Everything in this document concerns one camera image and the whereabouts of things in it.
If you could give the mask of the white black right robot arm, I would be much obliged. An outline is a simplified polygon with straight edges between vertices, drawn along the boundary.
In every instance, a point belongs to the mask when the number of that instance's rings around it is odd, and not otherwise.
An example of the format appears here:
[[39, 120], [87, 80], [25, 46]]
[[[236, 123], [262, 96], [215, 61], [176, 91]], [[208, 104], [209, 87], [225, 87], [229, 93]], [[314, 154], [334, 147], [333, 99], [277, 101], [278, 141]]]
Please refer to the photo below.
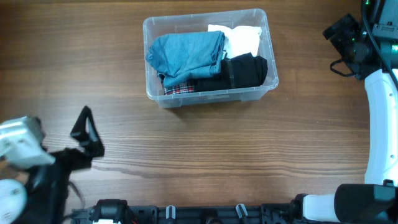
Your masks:
[[288, 223], [397, 223], [397, 1], [362, 1], [361, 21], [347, 14], [323, 31], [348, 77], [364, 80], [370, 147], [363, 184], [327, 195], [298, 195]]

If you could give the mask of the red navy plaid shirt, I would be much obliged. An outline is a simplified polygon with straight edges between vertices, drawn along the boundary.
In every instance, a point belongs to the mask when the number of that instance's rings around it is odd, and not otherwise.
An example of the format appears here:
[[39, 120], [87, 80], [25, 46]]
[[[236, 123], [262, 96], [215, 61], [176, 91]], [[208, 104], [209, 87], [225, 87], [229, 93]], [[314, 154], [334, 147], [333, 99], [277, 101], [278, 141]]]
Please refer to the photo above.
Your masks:
[[184, 93], [194, 93], [195, 81], [187, 81], [180, 83], [178, 85], [172, 87], [166, 87], [164, 82], [162, 82], [162, 87], [164, 90], [164, 95], [177, 95], [177, 94], [184, 94]]

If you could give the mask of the black garment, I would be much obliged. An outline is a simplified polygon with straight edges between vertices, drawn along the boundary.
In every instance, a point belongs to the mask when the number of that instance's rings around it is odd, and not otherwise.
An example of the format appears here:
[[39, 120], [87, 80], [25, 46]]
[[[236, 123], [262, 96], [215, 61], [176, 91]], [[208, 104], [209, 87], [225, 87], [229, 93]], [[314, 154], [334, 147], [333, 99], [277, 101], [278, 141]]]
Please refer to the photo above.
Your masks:
[[267, 77], [267, 60], [244, 54], [221, 61], [221, 72], [194, 81], [194, 91], [217, 91], [261, 86]]

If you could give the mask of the blue denim jeans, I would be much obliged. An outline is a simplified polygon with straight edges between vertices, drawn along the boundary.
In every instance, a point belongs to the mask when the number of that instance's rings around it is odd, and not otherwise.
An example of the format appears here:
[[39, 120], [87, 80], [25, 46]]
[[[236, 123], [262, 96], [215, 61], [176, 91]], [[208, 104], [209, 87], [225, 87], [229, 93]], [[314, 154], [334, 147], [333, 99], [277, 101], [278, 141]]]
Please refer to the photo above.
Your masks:
[[224, 40], [222, 31], [165, 34], [149, 47], [146, 61], [166, 88], [211, 78], [221, 71]]

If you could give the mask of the white pixel print t-shirt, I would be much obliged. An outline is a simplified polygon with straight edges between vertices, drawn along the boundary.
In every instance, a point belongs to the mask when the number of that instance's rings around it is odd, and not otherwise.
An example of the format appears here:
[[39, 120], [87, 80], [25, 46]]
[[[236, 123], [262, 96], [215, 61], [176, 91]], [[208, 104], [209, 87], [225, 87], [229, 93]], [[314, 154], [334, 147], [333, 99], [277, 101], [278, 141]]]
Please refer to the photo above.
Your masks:
[[240, 55], [251, 53], [255, 57], [258, 53], [260, 36], [262, 34], [261, 27], [255, 26], [237, 26], [231, 29], [221, 25], [208, 25], [208, 32], [221, 31], [224, 33], [224, 49], [225, 57], [228, 59], [235, 58]]

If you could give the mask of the clear plastic storage container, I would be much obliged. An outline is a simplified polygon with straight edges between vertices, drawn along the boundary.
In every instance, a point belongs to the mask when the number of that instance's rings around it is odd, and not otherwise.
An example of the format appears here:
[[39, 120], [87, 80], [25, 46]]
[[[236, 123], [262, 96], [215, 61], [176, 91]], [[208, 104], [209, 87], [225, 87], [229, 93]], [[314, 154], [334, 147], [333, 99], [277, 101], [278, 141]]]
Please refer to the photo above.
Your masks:
[[145, 63], [147, 96], [155, 101], [160, 108], [179, 108], [185, 105], [224, 101], [260, 100], [268, 91], [277, 88], [279, 77], [275, 64], [274, 49], [267, 14], [262, 9], [148, 17], [143, 22], [144, 53], [147, 54], [149, 52], [150, 45], [159, 36], [174, 33], [204, 32], [210, 24], [226, 26], [232, 29], [237, 26], [258, 26], [262, 29], [257, 54], [265, 58], [268, 64], [267, 77], [264, 83], [259, 87], [252, 88], [164, 95], [156, 70], [148, 63]]

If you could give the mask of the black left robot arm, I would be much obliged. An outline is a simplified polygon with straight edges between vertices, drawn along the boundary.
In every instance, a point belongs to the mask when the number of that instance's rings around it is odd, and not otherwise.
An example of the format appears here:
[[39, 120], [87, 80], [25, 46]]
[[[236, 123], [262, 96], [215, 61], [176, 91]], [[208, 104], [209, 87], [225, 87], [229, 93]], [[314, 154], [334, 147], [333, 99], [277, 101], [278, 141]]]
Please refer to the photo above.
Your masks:
[[28, 173], [25, 184], [1, 181], [1, 223], [62, 223], [68, 198], [70, 174], [89, 169], [105, 148], [93, 114], [85, 106], [70, 136], [79, 148], [48, 152], [39, 118], [23, 116], [1, 123], [1, 156], [9, 165]]

